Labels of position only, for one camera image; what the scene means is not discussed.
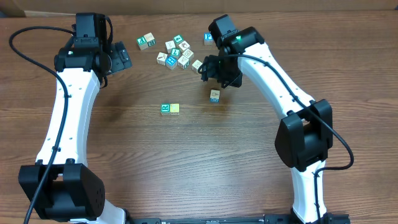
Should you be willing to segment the white block blue side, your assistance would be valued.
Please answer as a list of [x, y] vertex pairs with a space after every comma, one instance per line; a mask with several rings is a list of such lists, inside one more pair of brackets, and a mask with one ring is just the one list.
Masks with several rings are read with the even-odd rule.
[[210, 101], [213, 103], [218, 103], [220, 101], [220, 91], [219, 90], [211, 90]]

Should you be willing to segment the white pineapple wooden block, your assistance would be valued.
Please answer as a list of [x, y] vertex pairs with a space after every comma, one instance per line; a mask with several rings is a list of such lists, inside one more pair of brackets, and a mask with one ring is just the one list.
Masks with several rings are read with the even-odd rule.
[[195, 60], [195, 61], [192, 63], [192, 70], [193, 70], [195, 73], [198, 73], [199, 68], [200, 68], [202, 65], [203, 65], [203, 63], [202, 63], [201, 61]]

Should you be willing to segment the yellow G wooden block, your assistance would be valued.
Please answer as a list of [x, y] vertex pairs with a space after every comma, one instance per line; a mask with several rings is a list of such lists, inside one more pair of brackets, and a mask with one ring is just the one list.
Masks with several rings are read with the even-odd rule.
[[180, 105], [178, 103], [172, 103], [170, 105], [170, 114], [179, 115], [179, 113], [180, 113]]

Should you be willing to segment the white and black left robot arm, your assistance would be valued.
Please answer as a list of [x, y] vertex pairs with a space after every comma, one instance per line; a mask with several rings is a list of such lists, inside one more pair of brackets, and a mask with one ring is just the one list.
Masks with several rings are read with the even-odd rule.
[[71, 223], [130, 223], [127, 210], [105, 198], [103, 181], [87, 165], [91, 110], [107, 75], [132, 66], [122, 42], [106, 48], [86, 44], [55, 56], [57, 94], [47, 138], [33, 165], [18, 181], [44, 220]]

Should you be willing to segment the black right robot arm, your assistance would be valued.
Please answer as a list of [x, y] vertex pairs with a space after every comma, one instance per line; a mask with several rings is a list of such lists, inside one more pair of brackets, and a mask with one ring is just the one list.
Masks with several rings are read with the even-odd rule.
[[290, 168], [294, 188], [291, 220], [326, 223], [323, 171], [333, 145], [332, 109], [326, 100], [315, 101], [286, 74], [254, 27], [209, 27], [218, 55], [205, 57], [201, 78], [214, 78], [222, 88], [239, 87], [247, 76], [273, 107], [280, 123], [275, 149]]

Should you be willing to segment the green R wooden block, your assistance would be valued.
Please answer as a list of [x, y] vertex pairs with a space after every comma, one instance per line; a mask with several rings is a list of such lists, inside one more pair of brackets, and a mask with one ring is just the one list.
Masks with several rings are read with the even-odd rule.
[[161, 115], [170, 115], [170, 103], [162, 103], [160, 113]]

